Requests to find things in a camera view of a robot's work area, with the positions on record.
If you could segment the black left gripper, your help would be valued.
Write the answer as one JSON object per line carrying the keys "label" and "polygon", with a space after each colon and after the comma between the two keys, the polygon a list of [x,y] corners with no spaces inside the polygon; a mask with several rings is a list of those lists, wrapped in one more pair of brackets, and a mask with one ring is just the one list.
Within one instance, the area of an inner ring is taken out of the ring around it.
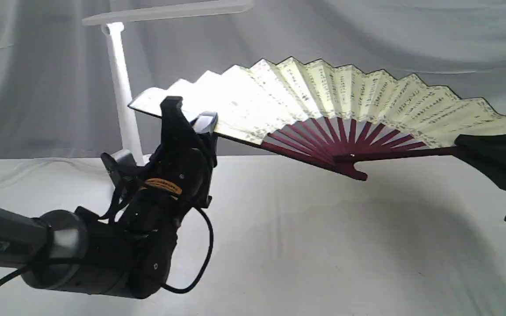
{"label": "black left gripper", "polygon": [[167,96],[160,104],[161,148],[139,173],[135,195],[121,216],[128,229],[158,229],[163,222],[179,228],[194,206],[208,208],[213,168],[217,166],[216,112],[182,111],[183,98]]}

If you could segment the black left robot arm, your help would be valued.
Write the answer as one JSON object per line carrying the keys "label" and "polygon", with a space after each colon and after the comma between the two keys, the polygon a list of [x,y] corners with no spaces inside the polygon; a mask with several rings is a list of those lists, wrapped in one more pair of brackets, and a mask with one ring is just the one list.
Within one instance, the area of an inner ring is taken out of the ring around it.
{"label": "black left robot arm", "polygon": [[[187,114],[182,97],[160,104],[161,144],[144,166],[128,150],[101,154],[114,184],[103,215],[79,206],[28,218],[0,208],[0,267],[32,288],[145,299],[160,289],[185,294],[197,286],[213,253],[213,226],[204,209],[217,166],[218,114]],[[167,284],[177,230],[189,210],[205,220],[209,246],[195,279]]]}

